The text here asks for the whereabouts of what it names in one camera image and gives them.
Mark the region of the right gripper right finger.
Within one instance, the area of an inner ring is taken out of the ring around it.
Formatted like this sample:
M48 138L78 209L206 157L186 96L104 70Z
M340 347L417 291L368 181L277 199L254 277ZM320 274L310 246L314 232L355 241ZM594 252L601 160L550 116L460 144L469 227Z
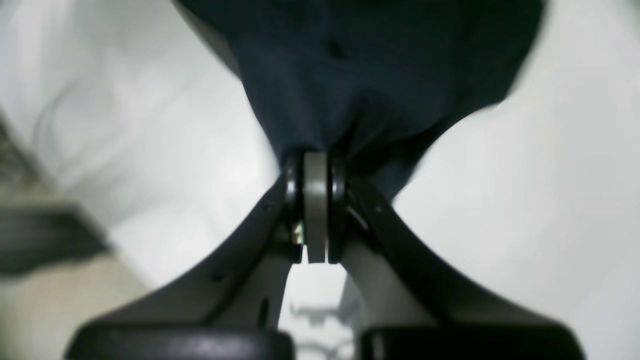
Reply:
M462 274L409 229L382 194L320 153L326 259L361 303L359 360L583 360L567 326Z

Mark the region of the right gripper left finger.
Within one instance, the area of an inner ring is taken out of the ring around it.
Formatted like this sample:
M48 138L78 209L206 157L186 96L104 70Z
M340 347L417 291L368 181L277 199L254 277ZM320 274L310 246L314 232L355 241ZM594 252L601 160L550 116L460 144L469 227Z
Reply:
M290 269L318 261L318 153L284 173L213 253L168 285L83 325L67 360L294 360L278 331Z

